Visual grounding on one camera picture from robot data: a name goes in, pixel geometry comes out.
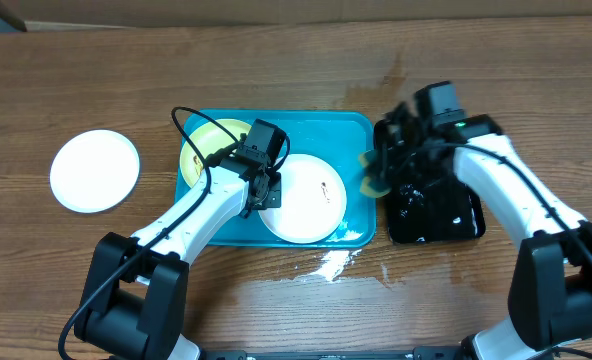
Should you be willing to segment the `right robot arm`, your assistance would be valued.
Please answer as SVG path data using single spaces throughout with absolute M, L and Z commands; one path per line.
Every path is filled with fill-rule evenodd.
M 454 86 L 417 91 L 374 127 L 364 193 L 385 202 L 398 244 L 478 238 L 493 215 L 518 250 L 507 317 L 418 359 L 551 359 L 592 338 L 592 221 L 523 163 L 488 115 L 468 115 Z

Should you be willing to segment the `white plate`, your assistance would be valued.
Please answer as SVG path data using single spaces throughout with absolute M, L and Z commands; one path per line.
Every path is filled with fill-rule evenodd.
M 292 154 L 279 174 L 281 206 L 259 212 L 264 225 L 278 238 L 298 245 L 331 235 L 347 208 L 345 185 L 336 170 L 313 155 Z
M 65 208 L 78 213 L 108 210 L 135 187 L 140 157 L 124 135 L 106 129 L 91 130 L 70 139 L 52 162 L 52 193 Z

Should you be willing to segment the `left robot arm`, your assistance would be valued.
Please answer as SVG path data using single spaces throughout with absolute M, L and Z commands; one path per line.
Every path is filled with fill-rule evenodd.
M 182 334 L 189 268 L 230 219 L 279 207 L 279 152 L 289 144 L 283 130 L 257 119 L 240 141 L 210 155 L 204 174 L 161 217 L 130 237 L 107 233 L 62 333 L 114 359 L 203 358 Z

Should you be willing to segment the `black rectangular tray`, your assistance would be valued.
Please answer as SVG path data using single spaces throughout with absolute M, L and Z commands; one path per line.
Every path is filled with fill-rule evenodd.
M 402 163 L 402 177 L 382 197 L 395 244 L 465 241 L 486 232 L 481 201 L 457 179 L 453 150 L 442 143 L 413 150 Z

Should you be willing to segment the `green yellow sponge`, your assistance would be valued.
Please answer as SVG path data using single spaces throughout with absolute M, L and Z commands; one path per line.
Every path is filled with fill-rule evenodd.
M 360 192 L 369 198 L 381 198 L 391 191 L 387 180 L 387 159 L 380 151 L 373 149 L 361 154 L 358 158 L 364 176 Z

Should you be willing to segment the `teal plastic tray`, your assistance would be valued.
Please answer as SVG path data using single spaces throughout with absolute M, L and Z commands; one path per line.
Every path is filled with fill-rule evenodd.
M 312 244 L 294 244 L 274 235 L 262 222 L 259 212 L 247 219 L 234 217 L 208 243 L 214 246 L 263 248 L 360 248 L 376 233 L 376 200 L 360 193 L 361 153 L 373 149 L 373 127 L 361 113 L 351 111 L 201 109 L 215 120 L 237 119 L 248 124 L 262 119 L 276 124 L 291 140 L 293 154 L 318 157 L 340 175 L 346 189 L 347 206 L 337 229 Z

